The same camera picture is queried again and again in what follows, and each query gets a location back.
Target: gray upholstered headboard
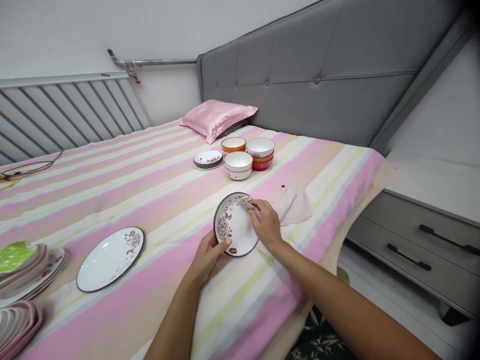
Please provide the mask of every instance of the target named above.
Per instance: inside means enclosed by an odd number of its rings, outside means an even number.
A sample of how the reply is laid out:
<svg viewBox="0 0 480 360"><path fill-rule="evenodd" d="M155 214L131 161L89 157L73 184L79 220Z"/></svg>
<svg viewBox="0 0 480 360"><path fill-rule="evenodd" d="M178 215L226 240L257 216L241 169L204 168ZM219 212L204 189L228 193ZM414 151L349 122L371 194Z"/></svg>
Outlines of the gray upholstered headboard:
<svg viewBox="0 0 480 360"><path fill-rule="evenodd" d="M458 1L323 0L197 61L202 101L253 125L369 146L459 17Z"/></svg>

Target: red bowl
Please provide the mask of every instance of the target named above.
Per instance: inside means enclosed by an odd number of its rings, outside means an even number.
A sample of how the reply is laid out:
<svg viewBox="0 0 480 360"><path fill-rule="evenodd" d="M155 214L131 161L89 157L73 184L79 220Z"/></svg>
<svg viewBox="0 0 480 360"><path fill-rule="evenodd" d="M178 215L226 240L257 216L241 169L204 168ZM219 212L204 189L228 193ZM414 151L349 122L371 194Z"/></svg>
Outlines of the red bowl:
<svg viewBox="0 0 480 360"><path fill-rule="evenodd" d="M265 162L253 162L251 166L253 167L253 170L263 171L267 170L273 161L274 158L272 157L270 160Z"/></svg>

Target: metal pipe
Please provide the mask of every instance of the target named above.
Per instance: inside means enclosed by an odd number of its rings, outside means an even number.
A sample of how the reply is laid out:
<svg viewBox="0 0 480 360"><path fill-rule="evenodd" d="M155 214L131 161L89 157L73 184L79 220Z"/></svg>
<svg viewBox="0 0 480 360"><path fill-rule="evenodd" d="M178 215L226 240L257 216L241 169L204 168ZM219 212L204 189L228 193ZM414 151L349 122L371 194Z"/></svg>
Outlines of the metal pipe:
<svg viewBox="0 0 480 360"><path fill-rule="evenodd" d="M179 65L179 64L196 64L197 59L172 59L172 60L122 60L117 59L111 49L107 49L113 63L119 68L126 69L128 76L135 79L137 84L140 84L139 78L135 73L134 67L141 68L142 66L152 65Z"/></svg>

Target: radiator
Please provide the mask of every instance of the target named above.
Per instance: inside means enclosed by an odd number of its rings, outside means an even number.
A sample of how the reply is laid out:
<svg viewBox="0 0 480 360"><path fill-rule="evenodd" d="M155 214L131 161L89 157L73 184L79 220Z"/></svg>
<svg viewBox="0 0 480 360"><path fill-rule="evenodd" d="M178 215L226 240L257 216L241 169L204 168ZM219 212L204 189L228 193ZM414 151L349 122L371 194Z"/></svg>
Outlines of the radiator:
<svg viewBox="0 0 480 360"><path fill-rule="evenodd" d="M124 71L0 80L0 165L150 126Z"/></svg>

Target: pink satin pillow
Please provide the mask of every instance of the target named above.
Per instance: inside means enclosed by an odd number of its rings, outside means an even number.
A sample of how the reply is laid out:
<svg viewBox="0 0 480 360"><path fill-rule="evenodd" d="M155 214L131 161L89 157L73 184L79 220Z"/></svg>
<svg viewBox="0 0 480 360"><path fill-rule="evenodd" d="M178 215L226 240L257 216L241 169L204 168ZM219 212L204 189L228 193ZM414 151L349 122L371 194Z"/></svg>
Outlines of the pink satin pillow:
<svg viewBox="0 0 480 360"><path fill-rule="evenodd" d="M180 121L180 126L188 126L205 135L206 142L212 144L226 129L251 117L257 110L255 106L207 100L190 110Z"/></svg>

